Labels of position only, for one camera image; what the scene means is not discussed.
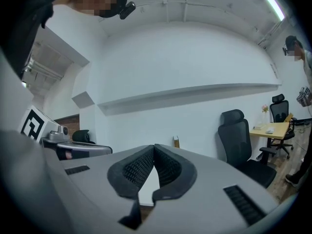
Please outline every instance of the fluorescent light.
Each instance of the fluorescent light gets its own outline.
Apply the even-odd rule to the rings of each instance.
[[[272,6],[272,8],[275,10],[279,19],[282,21],[285,18],[285,16],[284,16],[281,8],[278,6],[277,2],[275,0],[268,0],[268,2]]]

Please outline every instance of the black mesh chair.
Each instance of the black mesh chair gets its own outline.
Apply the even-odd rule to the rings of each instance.
[[[270,105],[271,113],[273,116],[274,122],[284,122],[286,117],[289,114],[289,103],[287,100],[285,100],[285,97],[283,94],[277,95],[272,97],[273,104]],[[290,146],[293,150],[293,145],[285,144],[284,141],[291,139],[294,137],[294,121],[292,121],[293,126],[292,129],[289,129],[289,131],[286,133],[283,140],[280,141],[279,144],[272,144],[271,146],[276,146],[276,150],[283,149],[287,153],[287,158],[290,158],[290,154],[288,150],[286,149],[287,146]]]
[[[225,149],[227,163],[267,188],[275,178],[276,170],[267,166],[267,158],[260,162],[248,160],[252,155],[248,121],[242,111],[235,109],[222,113],[224,124],[218,133]],[[275,155],[273,148],[262,147],[263,157]]]

